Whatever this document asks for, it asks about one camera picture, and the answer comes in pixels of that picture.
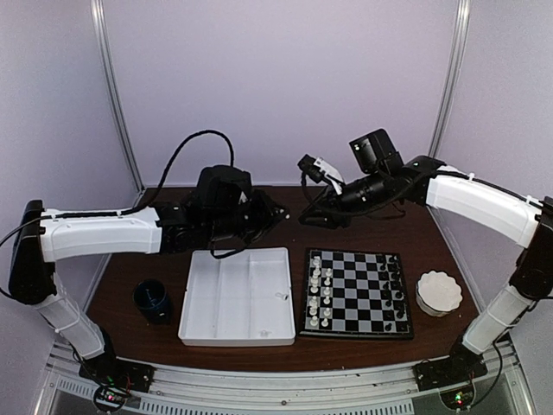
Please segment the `white piece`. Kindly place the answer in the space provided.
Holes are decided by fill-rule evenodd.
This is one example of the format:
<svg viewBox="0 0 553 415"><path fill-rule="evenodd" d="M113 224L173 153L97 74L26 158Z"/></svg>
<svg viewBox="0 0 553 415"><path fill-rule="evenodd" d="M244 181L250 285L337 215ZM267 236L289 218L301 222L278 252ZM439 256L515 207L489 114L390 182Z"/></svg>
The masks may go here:
<svg viewBox="0 0 553 415"><path fill-rule="evenodd" d="M313 269L313 272L312 272L312 275L311 275L311 278L313 280L317 280L321 275L321 268L316 265L315 268Z"/></svg>

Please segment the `white plastic compartment tray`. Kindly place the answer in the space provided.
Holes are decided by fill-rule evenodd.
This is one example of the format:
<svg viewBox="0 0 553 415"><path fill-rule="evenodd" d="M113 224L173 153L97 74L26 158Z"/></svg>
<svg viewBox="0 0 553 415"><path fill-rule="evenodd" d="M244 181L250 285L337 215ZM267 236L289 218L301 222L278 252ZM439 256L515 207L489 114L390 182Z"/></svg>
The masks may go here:
<svg viewBox="0 0 553 415"><path fill-rule="evenodd" d="M193 252L178 337L189 347L293 344L288 249L248 249L225 259L206 250Z"/></svg>

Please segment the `white piece passed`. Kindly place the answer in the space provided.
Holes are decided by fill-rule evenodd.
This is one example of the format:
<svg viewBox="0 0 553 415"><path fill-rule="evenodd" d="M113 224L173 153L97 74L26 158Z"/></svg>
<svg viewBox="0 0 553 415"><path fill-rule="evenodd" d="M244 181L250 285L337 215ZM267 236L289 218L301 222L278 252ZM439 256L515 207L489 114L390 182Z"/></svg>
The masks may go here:
<svg viewBox="0 0 553 415"><path fill-rule="evenodd" d="M310 279L310 291L314 294L316 294L319 290L319 283L320 281L316 278Z"/></svg>

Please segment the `black white chess board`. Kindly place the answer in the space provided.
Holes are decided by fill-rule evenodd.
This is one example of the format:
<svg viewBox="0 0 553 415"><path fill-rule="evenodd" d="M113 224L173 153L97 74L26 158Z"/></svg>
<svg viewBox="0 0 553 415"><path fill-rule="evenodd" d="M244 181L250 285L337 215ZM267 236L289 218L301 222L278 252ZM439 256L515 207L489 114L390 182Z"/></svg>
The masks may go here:
<svg viewBox="0 0 553 415"><path fill-rule="evenodd" d="M319 290L310 291L315 268L313 258L321 258ZM306 277L303 283L302 336L355 340L412 340L414 325L400 256L394 252L349 252L309 247L305 252ZM325 271L333 269L332 283L324 284ZM324 304L323 291L331 287L330 304ZM318 298L319 326L312 327L308 301ZM325 308L332 314L324 316ZM327 318L327 327L321 321Z"/></svg>

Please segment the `white piece placed later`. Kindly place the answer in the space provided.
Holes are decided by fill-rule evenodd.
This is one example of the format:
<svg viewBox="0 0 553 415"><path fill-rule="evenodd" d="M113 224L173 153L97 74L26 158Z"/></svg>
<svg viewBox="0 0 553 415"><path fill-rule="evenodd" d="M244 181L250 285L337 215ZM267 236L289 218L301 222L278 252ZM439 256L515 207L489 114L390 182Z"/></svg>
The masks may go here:
<svg viewBox="0 0 553 415"><path fill-rule="evenodd" d="M308 306L309 306L309 314L311 316L316 316L317 313L318 313L318 305L319 305L319 302L318 302L318 298L317 297L311 297L311 299L308 301Z"/></svg>

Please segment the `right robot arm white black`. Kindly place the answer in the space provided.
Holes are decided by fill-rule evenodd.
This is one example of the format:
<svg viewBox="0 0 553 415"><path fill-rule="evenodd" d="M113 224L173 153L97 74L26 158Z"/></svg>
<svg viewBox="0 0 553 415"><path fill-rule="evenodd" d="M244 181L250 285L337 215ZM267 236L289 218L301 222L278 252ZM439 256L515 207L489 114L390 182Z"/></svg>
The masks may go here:
<svg viewBox="0 0 553 415"><path fill-rule="evenodd" d="M301 185L323 182L317 196L307 195L302 220L323 227L345 227L352 217L371 214L406 200L473 222L519 249L511 276L486 308L458 337L443 362L448 380L463 380L482 354L552 292L552 200L510 192L428 156L403 162L400 156L373 158L366 175L346 183L319 157L298 163Z"/></svg>

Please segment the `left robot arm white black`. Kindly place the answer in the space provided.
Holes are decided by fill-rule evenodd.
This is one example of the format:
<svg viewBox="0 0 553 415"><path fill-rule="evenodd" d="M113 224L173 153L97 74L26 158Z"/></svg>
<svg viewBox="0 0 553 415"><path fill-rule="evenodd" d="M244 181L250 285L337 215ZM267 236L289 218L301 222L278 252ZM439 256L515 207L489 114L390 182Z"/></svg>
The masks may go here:
<svg viewBox="0 0 553 415"><path fill-rule="evenodd" d="M237 238L245 247L261 239L289 210L264 191L240 193L223 205L206 205L188 195L129 211L67 212L30 201L15 237L7 290L3 294L34 307L74 348L81 364L106 384L124 377L107 332L87 317L67 294L55 264L62 259L121 252L176 254L214 249Z"/></svg>

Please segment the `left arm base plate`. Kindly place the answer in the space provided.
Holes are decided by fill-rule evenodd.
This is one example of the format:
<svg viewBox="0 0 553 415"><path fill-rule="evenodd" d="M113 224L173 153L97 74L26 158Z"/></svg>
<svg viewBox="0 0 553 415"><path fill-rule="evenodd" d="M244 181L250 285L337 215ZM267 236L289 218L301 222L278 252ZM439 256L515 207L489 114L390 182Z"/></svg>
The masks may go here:
<svg viewBox="0 0 553 415"><path fill-rule="evenodd" d="M147 393L155 374L149 364L121 360L111 354L86 360L74 352L73 357L79 363L80 377L121 392Z"/></svg>

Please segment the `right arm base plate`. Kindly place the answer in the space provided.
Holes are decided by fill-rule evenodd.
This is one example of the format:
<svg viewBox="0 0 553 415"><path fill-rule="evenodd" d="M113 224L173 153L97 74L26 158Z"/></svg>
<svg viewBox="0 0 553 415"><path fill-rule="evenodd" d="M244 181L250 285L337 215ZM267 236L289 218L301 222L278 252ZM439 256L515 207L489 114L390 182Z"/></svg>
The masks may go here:
<svg viewBox="0 0 553 415"><path fill-rule="evenodd" d="M422 361L413 367L413 371L420 392L466 383L488 373L483 362L470 367L458 367L449 358Z"/></svg>

